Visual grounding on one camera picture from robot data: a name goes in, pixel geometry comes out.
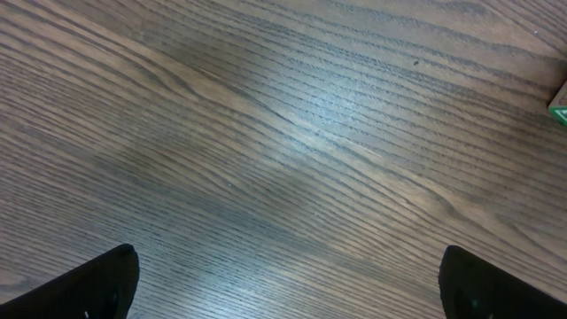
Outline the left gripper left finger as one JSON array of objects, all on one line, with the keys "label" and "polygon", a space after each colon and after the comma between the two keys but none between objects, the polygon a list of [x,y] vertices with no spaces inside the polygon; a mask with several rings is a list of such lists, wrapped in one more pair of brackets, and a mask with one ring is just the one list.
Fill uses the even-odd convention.
[{"label": "left gripper left finger", "polygon": [[1,319],[125,319],[136,294],[139,259],[118,245],[95,259],[1,305]]}]

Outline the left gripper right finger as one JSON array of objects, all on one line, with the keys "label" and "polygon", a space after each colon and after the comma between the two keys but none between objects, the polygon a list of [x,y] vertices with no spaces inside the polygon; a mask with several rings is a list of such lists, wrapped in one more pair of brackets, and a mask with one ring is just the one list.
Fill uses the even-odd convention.
[{"label": "left gripper right finger", "polygon": [[439,267],[447,319],[566,319],[566,304],[460,246]]}]

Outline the white green block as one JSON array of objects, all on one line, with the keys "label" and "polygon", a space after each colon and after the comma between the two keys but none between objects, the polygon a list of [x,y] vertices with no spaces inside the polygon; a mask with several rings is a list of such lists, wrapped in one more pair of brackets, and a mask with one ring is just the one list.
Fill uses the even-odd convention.
[{"label": "white green block", "polygon": [[567,126],[567,82],[556,92],[548,105],[548,111],[562,125]]}]

